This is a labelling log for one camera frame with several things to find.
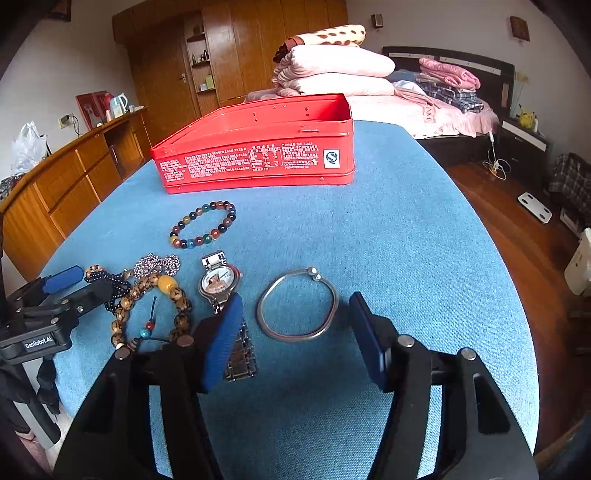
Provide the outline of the stack of folded quilts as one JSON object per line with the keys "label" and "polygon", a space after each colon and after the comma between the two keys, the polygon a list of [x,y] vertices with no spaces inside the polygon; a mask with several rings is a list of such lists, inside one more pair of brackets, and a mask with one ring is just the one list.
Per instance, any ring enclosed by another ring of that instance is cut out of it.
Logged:
{"label": "stack of folded quilts", "polygon": [[288,95],[392,96],[394,86],[388,77],[396,64],[363,49],[365,39],[361,24],[288,37],[273,57],[273,86]]}

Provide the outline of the red metal tin box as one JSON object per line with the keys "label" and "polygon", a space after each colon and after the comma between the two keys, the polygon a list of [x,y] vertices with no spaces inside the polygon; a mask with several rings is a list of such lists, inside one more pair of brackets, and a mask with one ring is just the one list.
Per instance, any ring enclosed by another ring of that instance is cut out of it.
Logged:
{"label": "red metal tin box", "polygon": [[167,193],[346,185],[355,174],[353,118],[342,94],[222,107],[154,145]]}

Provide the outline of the wooden wardrobe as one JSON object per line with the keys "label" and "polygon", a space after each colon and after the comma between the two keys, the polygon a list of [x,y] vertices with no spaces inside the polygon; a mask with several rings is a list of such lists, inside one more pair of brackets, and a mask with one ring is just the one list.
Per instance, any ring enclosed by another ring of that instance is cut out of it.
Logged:
{"label": "wooden wardrobe", "polygon": [[346,24],[342,1],[144,1],[111,18],[157,143],[271,85],[288,37]]}

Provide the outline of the red picture frame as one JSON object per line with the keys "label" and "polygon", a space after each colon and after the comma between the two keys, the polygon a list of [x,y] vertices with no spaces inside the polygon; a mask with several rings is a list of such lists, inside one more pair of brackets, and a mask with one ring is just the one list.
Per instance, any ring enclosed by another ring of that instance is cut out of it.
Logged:
{"label": "red picture frame", "polygon": [[82,118],[88,130],[106,122],[104,98],[106,91],[85,93],[75,97]]}

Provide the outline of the bed with pink cover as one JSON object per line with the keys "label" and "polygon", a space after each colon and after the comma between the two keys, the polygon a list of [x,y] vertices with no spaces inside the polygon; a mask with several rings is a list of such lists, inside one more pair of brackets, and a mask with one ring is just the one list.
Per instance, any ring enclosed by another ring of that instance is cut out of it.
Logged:
{"label": "bed with pink cover", "polygon": [[498,116],[490,106],[479,113],[464,113],[416,89],[394,86],[384,78],[367,76],[315,75],[252,91],[245,100],[337,93],[346,96],[353,119],[399,125],[415,139],[455,135],[475,138],[494,133],[499,126]]}

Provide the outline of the silver wrist watch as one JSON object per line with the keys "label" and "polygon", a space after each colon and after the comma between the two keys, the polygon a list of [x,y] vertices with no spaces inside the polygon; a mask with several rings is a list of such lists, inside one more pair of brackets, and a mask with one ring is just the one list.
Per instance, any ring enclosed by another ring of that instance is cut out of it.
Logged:
{"label": "silver wrist watch", "polygon": [[[242,272],[228,262],[224,251],[221,250],[205,255],[201,258],[201,263],[204,266],[204,275],[198,283],[197,290],[211,304],[213,312],[219,314],[228,303],[230,295],[238,289]],[[239,326],[223,375],[224,380],[228,382],[245,380],[257,375],[256,356],[245,319],[242,319]]]}

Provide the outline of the wooden sideboard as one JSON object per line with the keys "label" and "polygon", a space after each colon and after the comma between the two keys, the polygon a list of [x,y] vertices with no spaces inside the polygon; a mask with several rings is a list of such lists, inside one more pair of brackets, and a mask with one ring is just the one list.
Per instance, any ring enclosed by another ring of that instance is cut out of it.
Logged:
{"label": "wooden sideboard", "polygon": [[3,251],[25,280],[37,277],[81,222],[150,160],[147,113],[127,113],[70,142],[1,202]]}

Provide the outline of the wall switch box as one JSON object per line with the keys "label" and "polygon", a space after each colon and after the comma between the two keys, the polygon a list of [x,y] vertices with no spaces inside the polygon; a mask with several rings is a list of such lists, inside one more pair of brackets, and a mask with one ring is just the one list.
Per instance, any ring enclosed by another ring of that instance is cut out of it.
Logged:
{"label": "wall switch box", "polygon": [[382,14],[372,15],[372,24],[375,29],[381,29],[384,27],[384,19]]}

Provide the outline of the plaid bag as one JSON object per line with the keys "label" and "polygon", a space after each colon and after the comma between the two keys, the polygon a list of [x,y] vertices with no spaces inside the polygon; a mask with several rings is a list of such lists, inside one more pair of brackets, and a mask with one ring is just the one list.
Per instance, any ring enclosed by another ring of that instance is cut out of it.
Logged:
{"label": "plaid bag", "polygon": [[590,164],[575,153],[562,154],[552,171],[549,192],[561,205],[590,222]]}

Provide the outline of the white plastic bag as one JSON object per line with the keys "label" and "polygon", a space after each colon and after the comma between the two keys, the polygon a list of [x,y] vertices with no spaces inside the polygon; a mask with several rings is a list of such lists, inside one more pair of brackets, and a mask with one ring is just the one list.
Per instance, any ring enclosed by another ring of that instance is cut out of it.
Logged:
{"label": "white plastic bag", "polygon": [[28,173],[49,155],[47,136],[39,133],[34,121],[23,125],[17,138],[12,142],[12,154],[13,175]]}

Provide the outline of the yellow plush toy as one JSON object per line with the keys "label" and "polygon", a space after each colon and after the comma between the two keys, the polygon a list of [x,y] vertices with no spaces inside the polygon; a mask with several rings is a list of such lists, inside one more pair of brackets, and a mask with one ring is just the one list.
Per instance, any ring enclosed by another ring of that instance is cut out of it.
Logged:
{"label": "yellow plush toy", "polygon": [[533,111],[525,110],[522,106],[519,106],[519,108],[520,112],[517,115],[519,125],[524,129],[537,132],[539,122],[536,113]]}

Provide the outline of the white electric kettle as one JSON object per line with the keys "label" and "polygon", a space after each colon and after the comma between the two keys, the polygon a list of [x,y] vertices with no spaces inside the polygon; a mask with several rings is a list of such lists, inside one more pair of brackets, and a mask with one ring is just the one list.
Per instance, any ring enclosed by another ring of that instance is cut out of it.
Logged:
{"label": "white electric kettle", "polygon": [[125,94],[113,96],[109,101],[109,108],[113,118],[123,116],[128,110],[128,99]]}

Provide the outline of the red thermos bottle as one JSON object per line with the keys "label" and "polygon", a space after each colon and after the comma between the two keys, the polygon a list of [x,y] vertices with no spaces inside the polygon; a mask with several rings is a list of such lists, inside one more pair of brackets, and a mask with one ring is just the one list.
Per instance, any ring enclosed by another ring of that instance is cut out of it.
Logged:
{"label": "red thermos bottle", "polygon": [[105,111],[105,119],[107,122],[110,122],[113,119],[113,115],[110,109],[110,101],[112,99],[112,95],[109,92],[106,92],[103,96],[102,103],[104,106]]}

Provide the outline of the blue table cloth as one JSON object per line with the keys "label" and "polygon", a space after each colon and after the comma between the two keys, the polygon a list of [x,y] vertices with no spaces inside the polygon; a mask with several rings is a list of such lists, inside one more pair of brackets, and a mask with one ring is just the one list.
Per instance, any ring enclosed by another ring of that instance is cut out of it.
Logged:
{"label": "blue table cloth", "polygon": [[469,347],[501,388],[529,443],[539,423],[533,341],[521,300],[489,232],[440,165],[404,129],[356,122],[346,186],[170,195],[147,164],[102,202],[44,267],[99,264],[112,272],[168,255],[172,226],[213,200],[238,217],[211,245],[242,271],[238,292],[259,373],[221,381],[200,400],[228,479],[363,479],[391,397],[370,381],[345,311],[310,342],[304,333],[355,292],[426,347]]}

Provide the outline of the folded pink clothes pile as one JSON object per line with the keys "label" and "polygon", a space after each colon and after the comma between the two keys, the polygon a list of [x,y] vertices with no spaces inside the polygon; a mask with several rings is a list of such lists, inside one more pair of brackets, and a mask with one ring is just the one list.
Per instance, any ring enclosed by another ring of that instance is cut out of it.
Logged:
{"label": "folded pink clothes pile", "polygon": [[486,103],[478,97],[480,79],[465,68],[435,59],[419,59],[417,85],[432,98],[459,109],[462,113],[480,113]]}

